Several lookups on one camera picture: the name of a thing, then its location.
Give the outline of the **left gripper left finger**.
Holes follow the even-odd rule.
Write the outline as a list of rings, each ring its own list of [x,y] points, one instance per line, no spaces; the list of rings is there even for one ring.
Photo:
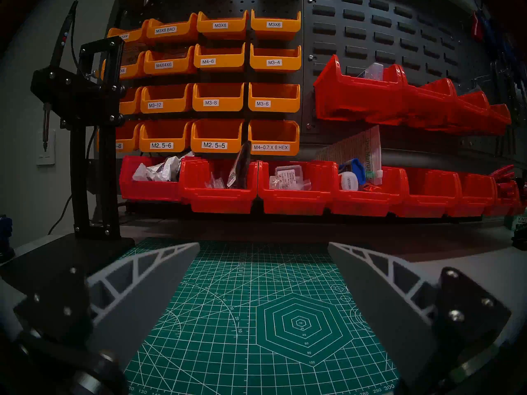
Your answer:
[[[126,368],[161,318],[199,243],[120,258],[134,242],[33,242],[14,251],[14,340],[84,366],[109,350]]]

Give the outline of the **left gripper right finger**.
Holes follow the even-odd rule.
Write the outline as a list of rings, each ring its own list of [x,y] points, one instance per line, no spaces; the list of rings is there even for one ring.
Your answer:
[[[485,393],[511,311],[465,272],[337,242],[328,252],[363,318],[391,357],[392,393]]]

